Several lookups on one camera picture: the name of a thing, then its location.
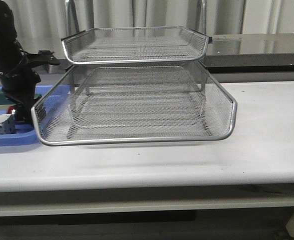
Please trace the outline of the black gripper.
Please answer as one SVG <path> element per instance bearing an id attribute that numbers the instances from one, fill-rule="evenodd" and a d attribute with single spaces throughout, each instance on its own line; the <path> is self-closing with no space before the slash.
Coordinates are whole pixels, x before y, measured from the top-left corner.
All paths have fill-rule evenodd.
<path id="1" fill-rule="evenodd" d="M 41 79 L 30 62 L 19 63 L 14 68 L 0 69 L 2 91 L 16 104 L 16 118 L 33 124 L 31 108 L 36 103 L 35 88 Z"/>

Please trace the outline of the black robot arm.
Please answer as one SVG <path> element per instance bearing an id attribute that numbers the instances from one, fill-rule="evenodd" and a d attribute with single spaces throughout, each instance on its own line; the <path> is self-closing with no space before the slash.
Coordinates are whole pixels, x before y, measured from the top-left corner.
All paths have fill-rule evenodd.
<path id="1" fill-rule="evenodd" d="M 18 108 L 17 119 L 32 124 L 31 108 L 36 102 L 35 88 L 40 77 L 27 64 L 17 41 L 13 12 L 3 0 L 0 0 L 0 82 L 6 98 Z"/>

